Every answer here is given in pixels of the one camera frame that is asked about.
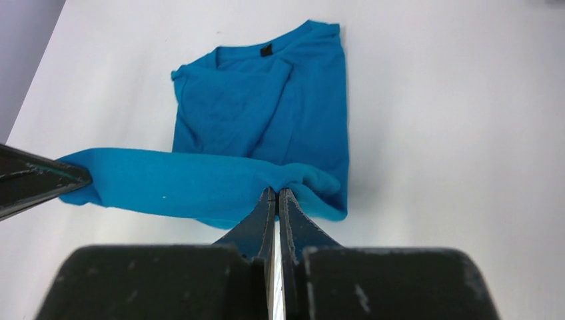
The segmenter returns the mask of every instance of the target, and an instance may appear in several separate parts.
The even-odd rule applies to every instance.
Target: white background
[[[308,18],[342,24],[348,62],[350,213],[320,226],[459,248],[503,318],[565,318],[565,10],[543,0],[67,0],[8,144],[168,151],[170,71]],[[0,223],[0,319],[32,319],[76,247],[222,234],[51,201]]]

